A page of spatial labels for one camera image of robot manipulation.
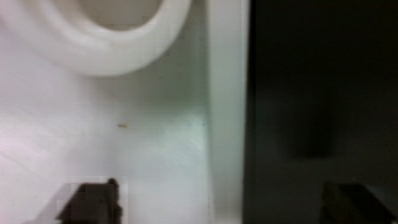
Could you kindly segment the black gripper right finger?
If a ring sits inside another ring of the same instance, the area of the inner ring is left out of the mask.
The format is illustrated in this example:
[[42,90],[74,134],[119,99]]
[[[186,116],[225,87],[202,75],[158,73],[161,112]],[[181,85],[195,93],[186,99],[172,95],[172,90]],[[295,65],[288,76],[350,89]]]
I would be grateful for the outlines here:
[[398,216],[362,184],[323,184],[320,224],[398,224]]

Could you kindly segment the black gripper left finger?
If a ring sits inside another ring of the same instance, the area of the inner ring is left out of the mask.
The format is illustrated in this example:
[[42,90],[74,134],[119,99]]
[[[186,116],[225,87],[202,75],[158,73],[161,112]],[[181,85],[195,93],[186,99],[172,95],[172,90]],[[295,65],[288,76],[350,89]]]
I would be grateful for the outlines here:
[[57,215],[60,224],[121,224],[119,183],[83,183]]

